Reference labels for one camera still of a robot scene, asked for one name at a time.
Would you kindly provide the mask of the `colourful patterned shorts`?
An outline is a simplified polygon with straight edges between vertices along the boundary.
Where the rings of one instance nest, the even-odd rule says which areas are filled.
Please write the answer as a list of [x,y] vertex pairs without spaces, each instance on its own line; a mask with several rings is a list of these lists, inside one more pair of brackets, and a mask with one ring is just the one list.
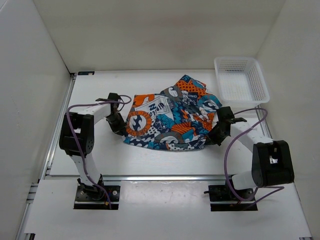
[[221,107],[205,83],[184,75],[160,93],[134,96],[123,141],[152,150],[201,150]]

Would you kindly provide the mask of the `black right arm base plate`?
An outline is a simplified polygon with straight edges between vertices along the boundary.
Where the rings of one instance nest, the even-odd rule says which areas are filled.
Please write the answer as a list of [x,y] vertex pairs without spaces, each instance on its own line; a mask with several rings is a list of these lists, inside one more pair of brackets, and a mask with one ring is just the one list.
[[211,212],[255,212],[258,211],[255,198],[240,201],[227,185],[209,185],[203,192],[209,196]]

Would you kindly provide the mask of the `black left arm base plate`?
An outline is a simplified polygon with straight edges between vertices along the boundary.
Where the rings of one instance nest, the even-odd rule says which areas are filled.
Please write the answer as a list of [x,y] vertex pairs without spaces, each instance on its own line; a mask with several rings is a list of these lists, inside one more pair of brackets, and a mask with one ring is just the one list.
[[121,186],[120,185],[104,185],[107,195],[103,190],[96,186],[85,185],[81,179],[77,179],[78,186],[75,194],[73,208],[75,210],[118,210]]

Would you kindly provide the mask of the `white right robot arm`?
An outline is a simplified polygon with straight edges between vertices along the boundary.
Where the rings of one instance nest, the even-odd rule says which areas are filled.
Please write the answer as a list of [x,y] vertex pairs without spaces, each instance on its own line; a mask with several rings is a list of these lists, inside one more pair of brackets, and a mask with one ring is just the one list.
[[[232,141],[225,150],[223,169],[225,175],[224,193],[230,200],[251,201],[258,189],[274,188],[279,191],[285,184],[295,180],[289,144],[274,140],[256,130],[257,122],[250,126],[246,119],[236,117],[229,106],[217,110],[218,121],[207,135],[207,144],[221,145],[227,138]],[[252,153],[251,169],[229,175],[228,155],[232,145],[240,142]]]

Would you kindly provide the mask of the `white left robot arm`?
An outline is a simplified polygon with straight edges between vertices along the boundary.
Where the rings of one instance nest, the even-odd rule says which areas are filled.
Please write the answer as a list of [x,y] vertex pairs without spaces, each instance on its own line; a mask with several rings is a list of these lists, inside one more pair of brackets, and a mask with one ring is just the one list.
[[131,100],[129,96],[111,93],[108,98],[98,98],[94,103],[71,105],[64,114],[59,147],[73,160],[80,176],[78,184],[93,200],[100,200],[105,194],[103,177],[92,155],[95,124],[106,120],[114,134],[127,136],[119,106],[129,104]]

